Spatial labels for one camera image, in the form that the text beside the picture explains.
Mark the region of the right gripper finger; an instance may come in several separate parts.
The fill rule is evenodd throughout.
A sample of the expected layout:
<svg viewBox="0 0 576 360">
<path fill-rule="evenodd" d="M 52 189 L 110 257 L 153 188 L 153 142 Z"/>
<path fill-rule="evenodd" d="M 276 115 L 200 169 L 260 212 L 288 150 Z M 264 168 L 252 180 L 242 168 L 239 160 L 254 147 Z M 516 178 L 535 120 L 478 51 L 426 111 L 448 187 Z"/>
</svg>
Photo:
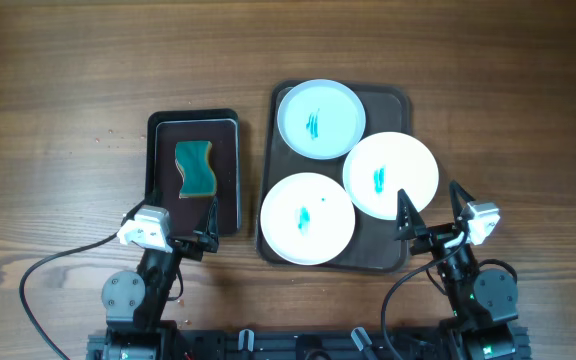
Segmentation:
<svg viewBox="0 0 576 360">
<path fill-rule="evenodd" d="M 463 211 L 462 203 L 468 204 L 475 200 L 457 181 L 449 183 L 449 195 L 451 200 L 453 217 L 458 220 Z"/>
<path fill-rule="evenodd" d="M 404 189 L 397 193 L 397 240 L 416 239 L 427 234 L 427 227 Z"/>
</svg>

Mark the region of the green yellow sponge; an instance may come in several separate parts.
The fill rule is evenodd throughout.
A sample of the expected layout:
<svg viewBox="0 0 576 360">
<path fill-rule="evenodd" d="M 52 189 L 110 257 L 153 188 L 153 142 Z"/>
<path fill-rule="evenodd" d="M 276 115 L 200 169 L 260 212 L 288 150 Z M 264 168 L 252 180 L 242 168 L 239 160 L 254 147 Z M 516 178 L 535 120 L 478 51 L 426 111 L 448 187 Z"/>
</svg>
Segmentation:
<svg viewBox="0 0 576 360">
<path fill-rule="evenodd" d="M 212 143 L 208 140 L 182 141 L 175 146 L 175 164 L 182 177 L 179 198 L 212 197 L 217 178 L 210 166 Z"/>
</svg>

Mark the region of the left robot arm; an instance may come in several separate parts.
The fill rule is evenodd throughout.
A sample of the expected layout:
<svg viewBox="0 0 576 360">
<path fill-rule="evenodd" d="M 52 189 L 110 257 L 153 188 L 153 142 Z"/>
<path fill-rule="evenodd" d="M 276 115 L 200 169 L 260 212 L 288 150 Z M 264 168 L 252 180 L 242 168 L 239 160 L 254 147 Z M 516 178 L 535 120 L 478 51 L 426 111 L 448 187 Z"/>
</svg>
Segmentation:
<svg viewBox="0 0 576 360">
<path fill-rule="evenodd" d="M 113 274 L 102 288 L 107 330 L 98 339 L 89 339 L 88 359 L 191 359 L 192 346 L 174 321 L 162 319 L 175 281 L 181 281 L 180 262 L 200 261 L 206 252 L 219 248 L 218 199 L 210 198 L 193 230 L 194 240 L 170 235 L 169 212 L 156 205 L 160 194 L 153 191 L 122 220 L 117 237 L 124 245 L 143 249 L 134 271 Z"/>
</svg>

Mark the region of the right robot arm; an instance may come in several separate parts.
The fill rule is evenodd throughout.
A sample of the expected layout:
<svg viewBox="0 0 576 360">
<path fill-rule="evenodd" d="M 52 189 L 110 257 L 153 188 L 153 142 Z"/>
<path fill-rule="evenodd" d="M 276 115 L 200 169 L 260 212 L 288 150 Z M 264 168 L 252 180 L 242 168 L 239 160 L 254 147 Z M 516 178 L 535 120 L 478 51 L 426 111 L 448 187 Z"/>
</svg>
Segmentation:
<svg viewBox="0 0 576 360">
<path fill-rule="evenodd" d="M 454 221 L 428 227 L 405 190 L 397 193 L 396 238 L 410 240 L 411 255 L 429 253 L 432 260 L 399 279 L 385 296 L 381 331 L 396 359 L 394 337 L 388 334 L 386 311 L 396 290 L 419 273 L 436 269 L 440 287 L 453 316 L 432 332 L 435 355 L 441 359 L 510 359 L 517 341 L 510 323 L 518 318 L 518 275 L 497 259 L 478 261 L 474 245 L 481 245 L 500 221 L 492 202 L 478 202 L 461 185 L 449 184 Z"/>
</svg>

